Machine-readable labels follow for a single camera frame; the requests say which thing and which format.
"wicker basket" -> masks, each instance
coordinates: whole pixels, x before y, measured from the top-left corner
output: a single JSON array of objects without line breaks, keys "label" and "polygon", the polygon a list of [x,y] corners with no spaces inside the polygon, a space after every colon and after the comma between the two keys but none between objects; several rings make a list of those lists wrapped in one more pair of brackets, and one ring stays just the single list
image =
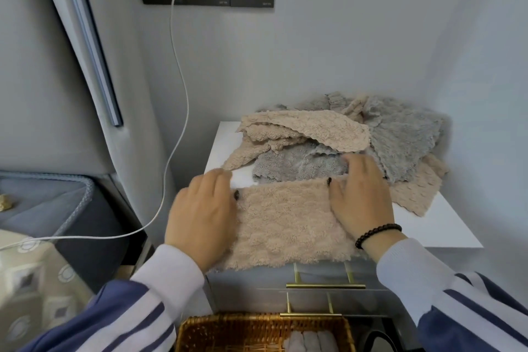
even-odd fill
[{"label": "wicker basket", "polygon": [[281,317],[270,314],[222,314],[191,317],[180,325],[176,352],[283,352],[292,331],[329,330],[340,352],[355,352],[350,326],[343,317]]}]

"gold object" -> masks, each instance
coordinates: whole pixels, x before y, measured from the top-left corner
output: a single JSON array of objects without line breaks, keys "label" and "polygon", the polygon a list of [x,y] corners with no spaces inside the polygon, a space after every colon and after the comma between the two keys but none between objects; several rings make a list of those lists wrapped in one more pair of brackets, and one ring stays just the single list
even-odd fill
[{"label": "gold object", "polygon": [[176,352],[284,352],[292,331],[330,331],[340,352],[356,352],[348,321],[341,316],[282,317],[269,313],[224,313],[191,317],[180,325]]},{"label": "gold object", "polygon": [[292,312],[292,304],[290,303],[290,296],[286,293],[286,313],[280,313],[281,317],[341,317],[340,313],[334,313],[334,307],[332,305],[332,300],[330,299],[330,294],[326,294],[328,299],[328,313],[296,313]]},{"label": "gold object", "polygon": [[0,195],[0,211],[9,210],[13,207],[13,203],[6,194]]},{"label": "gold object", "polygon": [[366,288],[365,284],[356,284],[354,283],[354,276],[352,275],[352,270],[348,264],[345,262],[346,276],[348,277],[348,283],[343,284],[306,284],[302,281],[300,273],[297,270],[297,263],[294,263],[294,276],[295,282],[286,284],[286,288],[295,288],[295,289],[354,289],[354,290],[363,290]]}]

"white stripe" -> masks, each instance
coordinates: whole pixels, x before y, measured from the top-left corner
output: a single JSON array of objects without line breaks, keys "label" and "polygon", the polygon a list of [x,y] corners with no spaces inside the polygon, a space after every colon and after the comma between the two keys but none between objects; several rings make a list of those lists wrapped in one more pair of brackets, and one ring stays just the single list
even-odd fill
[{"label": "white stripe", "polygon": [[150,326],[132,334],[115,347],[114,352],[142,350],[161,337],[171,324],[171,318],[165,311],[163,311],[162,314],[150,324]]},{"label": "white stripe", "polygon": [[495,327],[445,292],[442,292],[433,306],[499,351],[526,352],[528,350],[515,338]]},{"label": "white stripe", "polygon": [[153,352],[167,352],[172,348],[174,342],[176,341],[176,329],[172,330],[172,333],[169,334],[167,339],[163,341]]},{"label": "white stripe", "polygon": [[118,336],[133,330],[159,304],[160,299],[147,291],[114,322],[96,331],[77,349],[77,352],[97,352],[105,349]]},{"label": "white stripe", "polygon": [[459,277],[456,277],[455,281],[453,281],[451,289],[460,292],[479,306],[496,315],[500,320],[525,337],[528,337],[528,317],[518,310],[510,308],[491,296],[482,294]]},{"label": "white stripe", "polygon": [[463,273],[467,277],[469,281],[471,281],[471,284],[473,287],[478,289],[480,292],[484,293],[485,295],[489,295],[488,289],[486,288],[486,285],[484,284],[484,281],[482,281],[482,278],[480,278],[480,275],[472,271],[471,273]]}]

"white sleeve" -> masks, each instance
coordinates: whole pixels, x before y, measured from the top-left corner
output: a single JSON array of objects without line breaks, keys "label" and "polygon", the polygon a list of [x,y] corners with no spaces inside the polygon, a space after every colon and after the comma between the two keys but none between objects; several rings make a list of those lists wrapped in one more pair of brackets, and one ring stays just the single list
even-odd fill
[{"label": "white sleeve", "polygon": [[379,281],[400,298],[416,325],[431,310],[435,297],[449,288],[455,274],[412,238],[390,247],[376,272]]},{"label": "white sleeve", "polygon": [[203,286],[204,276],[196,263],[181,250],[160,245],[131,280],[141,282],[155,292],[175,321],[190,297]]}]

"white countertop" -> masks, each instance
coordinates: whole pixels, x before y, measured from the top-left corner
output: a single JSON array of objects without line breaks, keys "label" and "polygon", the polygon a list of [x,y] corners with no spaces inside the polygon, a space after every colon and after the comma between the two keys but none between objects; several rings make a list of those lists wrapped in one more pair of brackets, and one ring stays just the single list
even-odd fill
[{"label": "white countertop", "polygon": [[[220,167],[240,145],[242,133],[235,132],[239,124],[239,121],[220,122],[205,171]],[[231,187],[255,185],[251,170],[252,164],[234,170]],[[418,217],[396,203],[392,207],[394,219],[405,234],[427,248],[482,248],[482,244],[440,193],[435,196],[424,217]]]}]

